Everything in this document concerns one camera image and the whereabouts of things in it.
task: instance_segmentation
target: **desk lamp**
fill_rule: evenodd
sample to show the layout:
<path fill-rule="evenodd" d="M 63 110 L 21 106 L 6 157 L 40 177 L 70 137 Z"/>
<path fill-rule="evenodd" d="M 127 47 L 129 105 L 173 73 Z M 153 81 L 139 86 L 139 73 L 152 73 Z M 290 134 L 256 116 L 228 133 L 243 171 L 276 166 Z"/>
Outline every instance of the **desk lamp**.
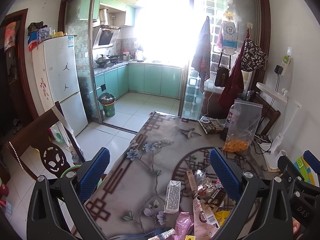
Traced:
<path fill-rule="evenodd" d="M 273 98 L 274 100 L 280 102 L 280 103 L 285 103 L 288 104 L 288 97 L 289 97 L 289 91 L 286 89 L 282 89 L 282 94 L 278 93 L 277 91 L 274 91 L 274 89 L 266 86 L 265 84 L 262 84 L 260 82 L 257 83 L 257 88 L 259 88 L 262 92 L 266 93 L 268 96 L 270 96 L 271 98 Z M 270 143 L 263 143 L 260 145 L 261 149 L 263 151 L 266 151 L 266 153 L 263 154 L 266 163 L 268 165 L 268 167 L 270 167 L 271 169 L 277 169 L 278 165 L 277 165 L 277 161 L 278 161 L 278 152 L 276 151 L 277 148 L 279 147 L 279 145 L 282 143 L 283 137 L 285 132 L 287 131 L 287 129 L 289 128 L 290 124 L 292 123 L 295 115 L 297 114 L 297 112 L 299 111 L 299 109 L 302 107 L 302 105 L 296 101 L 295 99 L 293 99 L 293 102 L 295 103 L 295 105 L 297 106 L 290 122 L 288 123 L 288 125 L 285 127 L 285 129 L 283 131 L 280 131 L 279 134 L 276 136 L 276 138 L 274 139 L 274 141 L 270 144 Z"/>

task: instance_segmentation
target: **handbag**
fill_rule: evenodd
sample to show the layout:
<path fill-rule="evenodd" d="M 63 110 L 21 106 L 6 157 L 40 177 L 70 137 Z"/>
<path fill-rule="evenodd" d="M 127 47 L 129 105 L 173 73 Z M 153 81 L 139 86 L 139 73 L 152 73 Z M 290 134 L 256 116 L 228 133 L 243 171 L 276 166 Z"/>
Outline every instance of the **handbag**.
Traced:
<path fill-rule="evenodd" d="M 251 39 L 245 40 L 244 53 L 241 58 L 241 70 L 251 72 L 261 68 L 267 59 L 267 54 Z"/>
<path fill-rule="evenodd" d="M 226 67 L 220 67 L 222 55 L 223 55 L 223 52 L 221 52 L 221 54 L 220 54 L 219 64 L 218 64 L 218 68 L 217 68 L 217 75 L 216 75 L 216 79 L 214 81 L 214 85 L 216 87 L 225 87 L 226 86 L 228 79 L 229 79 L 229 72 L 231 69 L 231 55 L 229 58 L 229 69 L 227 69 Z"/>

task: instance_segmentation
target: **floral tablecloth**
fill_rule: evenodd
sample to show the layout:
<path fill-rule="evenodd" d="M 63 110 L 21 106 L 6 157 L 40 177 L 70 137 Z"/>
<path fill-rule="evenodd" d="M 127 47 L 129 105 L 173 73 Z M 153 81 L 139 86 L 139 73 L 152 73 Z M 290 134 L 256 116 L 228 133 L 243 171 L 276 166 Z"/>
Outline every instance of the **floral tablecloth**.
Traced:
<path fill-rule="evenodd" d="M 179 212 L 163 213 L 169 180 L 181 181 L 180 211 L 192 214 L 192 198 L 184 192 L 184 173 L 188 168 L 206 170 L 215 182 L 217 176 L 210 165 L 209 153 L 223 145 L 219 135 L 207 135 L 198 121 L 155 112 L 86 206 L 107 237 L 147 233 L 159 227 L 174 228 Z M 254 159 L 224 154 L 243 170 L 263 177 Z M 227 198 L 222 209 L 231 210 L 233 206 L 233 200 Z"/>

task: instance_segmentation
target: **refrigerator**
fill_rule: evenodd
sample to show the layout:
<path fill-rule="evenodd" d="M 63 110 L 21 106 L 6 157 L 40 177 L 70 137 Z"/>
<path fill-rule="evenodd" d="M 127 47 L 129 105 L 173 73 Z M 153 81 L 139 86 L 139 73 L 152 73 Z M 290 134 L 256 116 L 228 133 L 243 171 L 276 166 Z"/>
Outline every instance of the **refrigerator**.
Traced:
<path fill-rule="evenodd" d="M 32 51 L 39 95 L 45 111 L 60 102 L 69 125 L 78 135 L 88 124 L 79 89 L 74 36 L 46 40 Z"/>

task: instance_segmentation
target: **stainless steel range hood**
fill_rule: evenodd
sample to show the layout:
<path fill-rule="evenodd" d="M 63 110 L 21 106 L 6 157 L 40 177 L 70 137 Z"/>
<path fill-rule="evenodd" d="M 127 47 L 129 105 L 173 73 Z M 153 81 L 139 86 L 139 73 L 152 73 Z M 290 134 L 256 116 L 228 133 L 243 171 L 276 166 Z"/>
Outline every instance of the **stainless steel range hood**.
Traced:
<path fill-rule="evenodd" d="M 93 49 L 112 47 L 121 27 L 108 25 L 107 10 L 99 10 L 100 26 L 92 28 Z"/>

